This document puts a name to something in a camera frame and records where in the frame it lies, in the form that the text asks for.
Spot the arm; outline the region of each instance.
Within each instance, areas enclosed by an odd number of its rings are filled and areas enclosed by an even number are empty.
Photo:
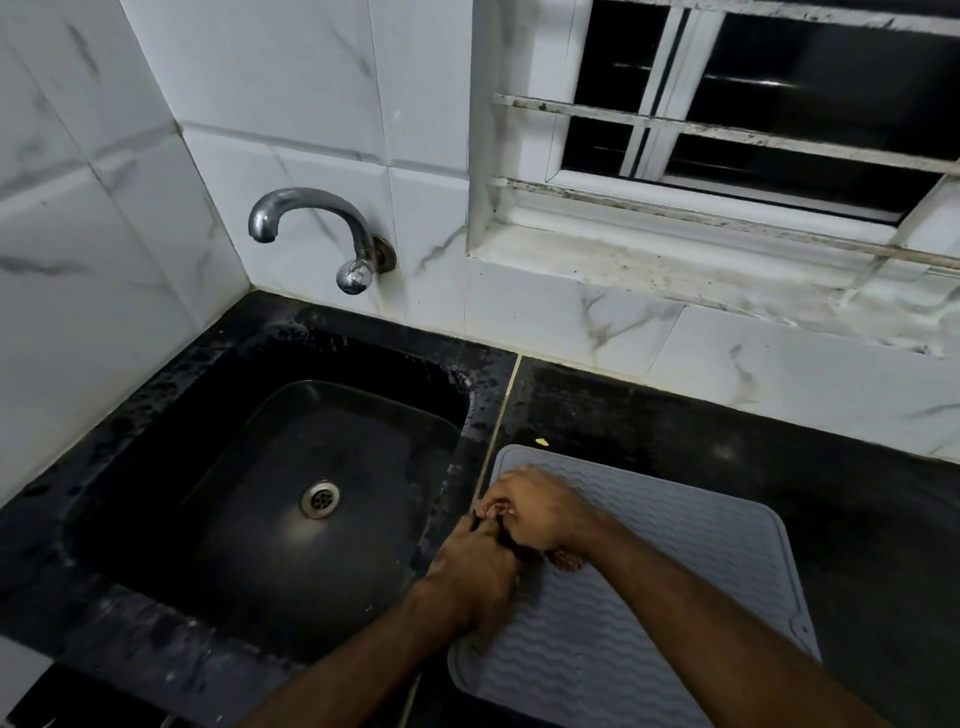
[[[377,621],[282,685],[241,728],[358,726],[417,665],[461,632],[506,614],[517,562],[488,522],[461,519],[425,577]]]
[[[504,513],[520,544],[586,556],[714,725],[888,726],[784,636],[558,477],[527,468],[508,473],[476,510],[481,517]]]

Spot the forearm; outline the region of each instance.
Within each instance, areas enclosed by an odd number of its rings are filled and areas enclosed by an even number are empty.
[[[716,726],[886,723],[785,637],[598,513],[578,548]]]
[[[425,658],[466,625],[428,578],[367,629],[283,685],[242,728],[360,725]]]

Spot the white marble tile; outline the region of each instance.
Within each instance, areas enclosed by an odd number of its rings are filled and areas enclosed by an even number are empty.
[[[469,338],[643,379],[679,303],[468,258]]]
[[[942,456],[960,440],[960,361],[689,306],[646,383]]]
[[[469,183],[392,168],[407,324],[464,335]]]
[[[97,175],[203,329],[250,288],[183,140],[98,162]]]
[[[8,0],[0,21],[88,156],[173,124],[117,0]]]
[[[53,664],[46,655],[0,635],[0,720]]]
[[[320,210],[288,212],[275,242],[264,245],[247,234],[254,203],[280,187],[319,187],[353,203],[374,233],[396,245],[387,168],[376,164],[307,154],[217,134],[187,131],[197,162],[251,283],[293,298],[333,305],[374,316],[404,320],[400,270],[386,274],[358,296],[336,283],[336,272],[353,257],[347,224]]]
[[[0,504],[197,333],[89,169],[0,203]]]
[[[366,0],[122,0],[183,123],[383,158]]]
[[[84,164],[77,145],[2,34],[0,99],[0,198],[58,170]]]
[[[370,0],[390,159],[467,171],[470,0]]]

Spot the faucet spout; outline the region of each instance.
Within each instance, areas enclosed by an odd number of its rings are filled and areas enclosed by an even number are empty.
[[[272,243],[279,233],[280,218],[301,207],[335,212],[344,218],[353,236],[356,255],[337,271],[337,285],[345,293],[356,295],[370,287],[374,273],[387,273],[396,267],[396,253],[386,240],[373,235],[367,219],[344,198],[313,187],[275,189],[261,197],[250,212],[247,230],[258,243]]]

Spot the sink basin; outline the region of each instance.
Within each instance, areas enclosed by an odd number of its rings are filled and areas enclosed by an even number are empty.
[[[438,364],[271,328],[100,473],[67,525],[70,551],[223,635],[315,661],[415,578],[468,405]]]

